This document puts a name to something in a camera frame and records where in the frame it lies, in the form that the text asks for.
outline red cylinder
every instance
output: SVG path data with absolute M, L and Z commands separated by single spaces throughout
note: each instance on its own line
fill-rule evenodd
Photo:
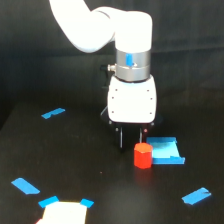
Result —
M 134 165 L 140 169 L 150 168 L 152 166 L 152 149 L 147 143 L 138 143 L 134 148 Z

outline blue tape strip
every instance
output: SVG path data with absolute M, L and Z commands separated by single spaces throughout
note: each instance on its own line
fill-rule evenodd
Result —
M 202 187 L 201 189 L 194 191 L 193 193 L 183 197 L 182 200 L 186 204 L 193 205 L 209 196 L 211 196 L 211 193 L 209 193 L 209 191 L 206 188 Z
M 132 54 L 126 54 L 126 65 L 127 66 L 132 66 L 133 65 Z
M 58 108 L 58 109 L 56 109 L 56 110 L 53 110 L 53 111 L 48 112 L 48 113 L 46 113 L 46 114 L 43 114 L 43 115 L 41 115 L 41 116 L 42 116 L 43 118 L 45 118 L 45 119 L 48 119 L 48 118 L 51 117 L 51 115 L 57 115 L 57 114 L 60 114 L 60 113 L 62 113 L 62 112 L 64 112 L 64 111 L 65 111 L 65 109 Z
M 57 201 L 59 201 L 58 198 L 56 196 L 53 196 L 51 198 L 38 202 L 38 204 L 40 205 L 41 208 L 45 208 L 47 205 L 50 205 Z
M 25 194 L 38 194 L 40 191 L 35 188 L 33 185 L 28 183 L 23 178 L 18 178 L 11 182 L 14 186 L 16 186 L 18 189 L 20 189 Z
M 153 164 L 184 164 L 184 157 L 153 158 Z
M 158 143 L 163 143 L 163 142 L 175 142 L 177 143 L 177 140 L 175 137 L 148 137 L 147 138 L 148 143 L 153 143 L 153 142 L 158 142 Z
M 87 208 L 90 208 L 94 202 L 87 200 L 87 199 L 82 199 L 82 201 L 80 202 L 81 205 L 85 205 Z

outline black table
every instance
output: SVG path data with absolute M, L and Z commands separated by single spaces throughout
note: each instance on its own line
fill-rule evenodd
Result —
M 223 223 L 223 109 L 160 108 L 164 122 L 150 135 L 176 137 L 186 162 L 140 170 L 133 165 L 135 132 L 121 154 L 100 120 L 103 108 L 65 108 L 41 117 L 57 107 L 20 103 L 1 130 L 1 224 L 35 223 L 43 215 L 38 202 L 54 195 L 94 201 L 86 224 Z M 25 195 L 11 184 L 19 177 L 41 192 Z M 212 196 L 184 204 L 181 198 L 201 187 Z

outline black background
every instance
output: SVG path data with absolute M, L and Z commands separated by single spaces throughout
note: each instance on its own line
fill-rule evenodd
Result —
M 91 10 L 140 10 L 153 19 L 151 73 L 158 105 L 223 106 L 224 2 L 86 0 Z M 96 53 L 77 50 L 47 0 L 0 1 L 0 120 L 16 102 L 106 104 L 101 64 L 115 62 L 114 42 Z
M 150 174 L 140 174 L 143 175 L 143 183 L 139 188 L 133 179 L 135 172 L 138 172 L 133 167 L 133 148 L 130 147 L 121 156 L 112 146 L 112 133 L 99 121 L 99 113 L 106 105 L 107 96 L 107 92 L 101 89 L 105 76 L 99 67 L 115 62 L 114 43 L 92 54 L 80 52 L 61 31 L 47 0 L 0 0 L 0 127 L 12 113 L 0 135 L 0 172 L 4 177 L 0 203 L 4 207 L 2 214 L 5 214 L 1 223 L 34 223 L 42 215 L 36 203 L 44 196 L 58 194 L 63 200 L 72 201 L 81 199 L 87 192 L 93 200 L 98 200 L 99 206 L 96 203 L 91 210 L 88 223 L 136 223 L 136 217 L 141 214 L 141 209 L 137 207 L 139 194 L 140 206 L 146 206 L 146 210 L 142 210 L 142 217 L 145 217 L 142 223 L 149 223 L 150 217 L 156 224 L 222 223 L 224 2 L 86 0 L 86 3 L 91 10 L 110 6 L 144 11 L 152 16 L 151 74 L 157 87 L 158 112 L 165 121 L 151 134 L 177 137 L 178 147 L 187 164 L 185 168 L 160 166 L 153 168 L 153 172 L 147 171 Z M 50 121 L 52 124 L 38 120 L 37 116 L 56 106 L 66 107 L 68 114 L 55 117 Z M 56 131 L 57 127 L 68 136 L 78 133 L 77 136 L 82 139 L 77 140 L 73 136 L 72 141 L 66 140 L 60 131 Z M 49 133 L 52 133 L 50 140 L 47 137 Z M 38 142 L 46 145 L 41 148 Z M 36 153 L 29 154 L 29 148 Z M 83 160 L 69 160 L 72 153 L 72 158 L 78 155 Z M 69 177 L 66 175 L 68 170 L 75 170 L 73 165 L 76 162 L 76 166 L 81 167 L 85 160 L 90 165 L 78 169 L 76 175 L 79 178 L 73 182 L 80 183 L 76 185 L 80 190 L 74 193 L 70 184 L 72 173 Z M 45 165 L 38 168 L 37 175 L 37 167 L 30 167 L 38 161 Z M 101 177 L 95 177 L 94 172 L 98 174 L 102 167 L 109 176 L 101 179 L 105 181 L 101 188 Z M 56 172 L 54 177 L 51 176 L 53 171 Z M 14 192 L 14 189 L 4 194 L 11 187 L 7 184 L 19 175 L 34 185 L 36 183 L 45 192 L 44 195 L 32 199 L 32 202 L 27 198 L 24 202 L 24 195 Z M 56 179 L 57 175 L 61 179 L 51 183 L 50 180 Z M 144 175 L 147 178 L 153 176 L 153 181 L 145 180 Z M 80 186 L 88 184 L 93 190 L 81 189 Z M 207 187 L 214 197 L 196 208 L 185 206 L 180 198 L 200 187 Z M 117 195 L 114 200 L 107 196 L 110 193 Z M 122 196 L 127 200 L 116 208 L 118 197 Z M 150 198 L 153 203 L 147 204 L 145 198 Z M 16 212 L 23 203 L 23 209 Z M 129 216 L 130 211 L 136 208 L 137 212 Z

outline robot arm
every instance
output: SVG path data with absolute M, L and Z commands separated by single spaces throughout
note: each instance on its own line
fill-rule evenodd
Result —
M 59 26 L 80 51 L 92 53 L 114 39 L 112 21 L 103 12 L 91 12 L 83 0 L 50 0 Z
M 90 11 L 84 0 L 49 0 L 59 26 L 80 51 L 92 53 L 115 41 L 116 64 L 108 92 L 109 123 L 117 125 L 122 148 L 122 123 L 138 123 L 140 141 L 156 113 L 156 89 L 150 75 L 152 19 L 138 11 L 99 7 Z
M 53 15 L 70 42 L 92 53 L 115 41 L 128 53 L 151 49 L 152 19 L 143 12 L 100 7 L 92 12 L 84 0 L 50 0 Z

